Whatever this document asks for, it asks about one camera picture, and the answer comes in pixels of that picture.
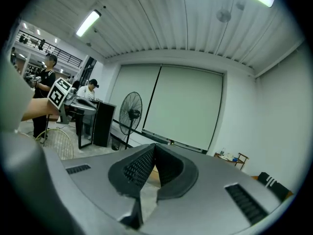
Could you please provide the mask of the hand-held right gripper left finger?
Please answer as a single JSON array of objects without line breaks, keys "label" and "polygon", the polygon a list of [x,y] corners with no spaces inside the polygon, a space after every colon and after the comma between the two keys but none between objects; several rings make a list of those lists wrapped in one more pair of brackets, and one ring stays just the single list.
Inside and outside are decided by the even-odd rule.
[{"label": "hand-held right gripper left finger", "polygon": [[157,235],[142,220],[140,190],[154,156],[153,144],[105,155],[61,160],[46,149],[54,189],[75,235]]}]

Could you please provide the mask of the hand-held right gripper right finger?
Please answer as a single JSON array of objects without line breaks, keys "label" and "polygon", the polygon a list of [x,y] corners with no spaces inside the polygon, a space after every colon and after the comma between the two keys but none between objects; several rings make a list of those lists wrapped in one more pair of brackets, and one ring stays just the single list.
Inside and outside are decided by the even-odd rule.
[{"label": "hand-held right gripper right finger", "polygon": [[280,201],[221,159],[157,144],[161,187],[141,227],[147,235],[256,235]]}]

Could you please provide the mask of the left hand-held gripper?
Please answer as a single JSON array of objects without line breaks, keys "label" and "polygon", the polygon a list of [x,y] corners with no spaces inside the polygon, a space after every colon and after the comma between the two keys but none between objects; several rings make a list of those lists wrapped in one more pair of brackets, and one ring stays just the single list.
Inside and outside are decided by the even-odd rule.
[{"label": "left hand-held gripper", "polygon": [[76,113],[93,116],[97,112],[96,106],[83,97],[76,97],[77,89],[63,78],[58,78],[48,93],[48,101],[58,110],[57,123],[69,124],[72,116],[68,114],[69,107],[74,108]]}]

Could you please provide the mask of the person's left forearm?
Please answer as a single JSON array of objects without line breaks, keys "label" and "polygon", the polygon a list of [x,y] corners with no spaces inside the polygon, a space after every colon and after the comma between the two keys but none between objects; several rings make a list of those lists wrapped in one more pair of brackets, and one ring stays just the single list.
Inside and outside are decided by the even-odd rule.
[{"label": "person's left forearm", "polygon": [[46,115],[58,114],[58,109],[48,100],[48,98],[33,98],[31,99],[21,121],[26,121]]}]

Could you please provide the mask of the light wooden desk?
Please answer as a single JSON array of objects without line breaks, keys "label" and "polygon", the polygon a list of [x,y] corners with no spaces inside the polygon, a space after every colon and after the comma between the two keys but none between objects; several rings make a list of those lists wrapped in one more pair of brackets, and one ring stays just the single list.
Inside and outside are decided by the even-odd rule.
[{"label": "light wooden desk", "polygon": [[161,188],[161,183],[160,183],[160,179],[159,179],[159,172],[158,172],[156,166],[154,166],[154,168],[151,171],[146,182],[157,187],[157,188]]}]

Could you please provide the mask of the black standing fan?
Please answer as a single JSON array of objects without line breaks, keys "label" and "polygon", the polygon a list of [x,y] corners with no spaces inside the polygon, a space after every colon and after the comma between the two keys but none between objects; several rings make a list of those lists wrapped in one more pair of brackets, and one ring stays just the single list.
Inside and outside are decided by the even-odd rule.
[{"label": "black standing fan", "polygon": [[137,92],[129,93],[123,100],[119,111],[119,128],[126,136],[125,149],[128,148],[130,134],[138,127],[142,116],[142,99]]}]

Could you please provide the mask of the wooden shelf rack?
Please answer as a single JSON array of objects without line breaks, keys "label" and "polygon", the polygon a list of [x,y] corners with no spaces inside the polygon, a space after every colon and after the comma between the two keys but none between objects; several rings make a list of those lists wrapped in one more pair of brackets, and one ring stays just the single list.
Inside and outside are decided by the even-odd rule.
[{"label": "wooden shelf rack", "polygon": [[[214,157],[217,157],[217,158],[221,159],[221,158],[220,158],[220,154],[223,154],[223,153],[222,153],[222,152],[220,152],[220,153],[215,153],[215,154],[214,154]],[[249,160],[249,157],[246,156],[246,155],[244,155],[244,154],[242,154],[242,153],[238,153],[238,156],[235,157],[235,158],[238,158],[238,161],[237,161],[237,162],[234,162],[234,161],[230,162],[230,161],[226,161],[226,160],[223,160],[223,159],[222,159],[222,160],[225,161],[225,162],[228,162],[228,163],[233,164],[235,167],[240,166],[240,170],[243,169],[243,167],[244,167],[246,161]]]}]

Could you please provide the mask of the white roller blind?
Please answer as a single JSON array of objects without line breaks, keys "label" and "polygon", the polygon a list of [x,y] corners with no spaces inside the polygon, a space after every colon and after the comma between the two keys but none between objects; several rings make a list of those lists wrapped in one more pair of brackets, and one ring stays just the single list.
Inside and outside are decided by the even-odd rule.
[{"label": "white roller blind", "polygon": [[219,74],[162,67],[144,130],[207,150],[218,120],[222,88]]},{"label": "white roller blind", "polygon": [[110,104],[115,105],[113,119],[130,124],[125,107],[141,110],[141,118],[134,121],[133,129],[142,131],[160,65],[122,65],[118,73]]}]

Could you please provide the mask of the black white striped cushion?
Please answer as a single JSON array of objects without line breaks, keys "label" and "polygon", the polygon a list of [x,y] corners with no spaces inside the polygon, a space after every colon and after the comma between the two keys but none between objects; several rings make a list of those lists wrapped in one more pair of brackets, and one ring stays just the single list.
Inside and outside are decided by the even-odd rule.
[{"label": "black white striped cushion", "polygon": [[252,176],[252,178],[269,189],[281,202],[293,195],[292,191],[265,172],[261,172],[258,176]]}]

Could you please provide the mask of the black mezzanine railing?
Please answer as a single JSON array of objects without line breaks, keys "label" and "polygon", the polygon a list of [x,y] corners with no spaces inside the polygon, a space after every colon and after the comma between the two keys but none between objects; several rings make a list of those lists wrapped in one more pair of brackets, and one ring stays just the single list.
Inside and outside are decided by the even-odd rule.
[{"label": "black mezzanine railing", "polygon": [[43,51],[46,54],[53,54],[61,61],[65,63],[69,63],[74,65],[75,67],[80,67],[83,60],[79,59],[78,57],[57,48],[56,46],[49,44],[44,39],[37,38],[31,34],[28,34],[22,30],[17,33],[16,41],[25,44],[31,48],[34,48],[39,51]]}]

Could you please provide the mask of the black window frame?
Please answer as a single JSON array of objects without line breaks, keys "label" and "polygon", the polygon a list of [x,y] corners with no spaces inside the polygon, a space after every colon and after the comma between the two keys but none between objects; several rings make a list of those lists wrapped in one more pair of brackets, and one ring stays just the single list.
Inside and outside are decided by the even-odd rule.
[{"label": "black window frame", "polygon": [[[142,136],[144,136],[146,138],[149,138],[151,140],[154,140],[154,141],[156,141],[158,143],[161,143],[161,144],[168,144],[168,140],[171,140],[171,139],[165,138],[163,136],[157,135],[155,133],[146,131],[144,129],[142,130],[141,134],[142,134]],[[197,148],[197,147],[194,147],[194,146],[190,146],[190,145],[178,142],[178,141],[174,141],[174,142],[175,142],[174,146],[176,146],[176,147],[185,148],[185,149],[188,149],[188,150],[191,150],[191,151],[195,151],[195,152],[198,152],[198,153],[202,153],[202,154],[207,154],[207,150],[204,150],[204,149],[201,149],[201,148]]]}]

